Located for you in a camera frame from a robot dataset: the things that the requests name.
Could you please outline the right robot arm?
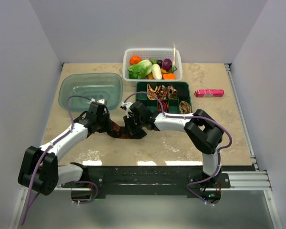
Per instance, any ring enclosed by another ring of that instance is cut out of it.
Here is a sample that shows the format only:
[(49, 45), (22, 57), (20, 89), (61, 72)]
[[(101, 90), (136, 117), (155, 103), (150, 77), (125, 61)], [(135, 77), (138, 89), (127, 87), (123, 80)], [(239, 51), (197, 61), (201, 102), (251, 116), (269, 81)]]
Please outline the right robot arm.
[(223, 139), (221, 130), (214, 120), (203, 110), (190, 114), (169, 114), (161, 111), (151, 112), (142, 102), (123, 102), (121, 108), (126, 111), (126, 120), (131, 128), (154, 131), (172, 130), (188, 135), (194, 146), (203, 155), (203, 183), (214, 187), (219, 183), (220, 170), (219, 145)]

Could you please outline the dark orange floral tie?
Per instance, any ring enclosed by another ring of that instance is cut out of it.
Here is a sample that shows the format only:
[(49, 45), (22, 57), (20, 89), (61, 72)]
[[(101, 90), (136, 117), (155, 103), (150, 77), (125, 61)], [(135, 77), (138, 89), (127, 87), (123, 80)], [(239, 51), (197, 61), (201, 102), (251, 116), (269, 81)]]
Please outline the dark orange floral tie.
[(107, 134), (113, 138), (118, 139), (132, 139), (132, 134), (129, 128), (126, 126), (120, 126), (112, 121), (112, 130), (108, 131)]

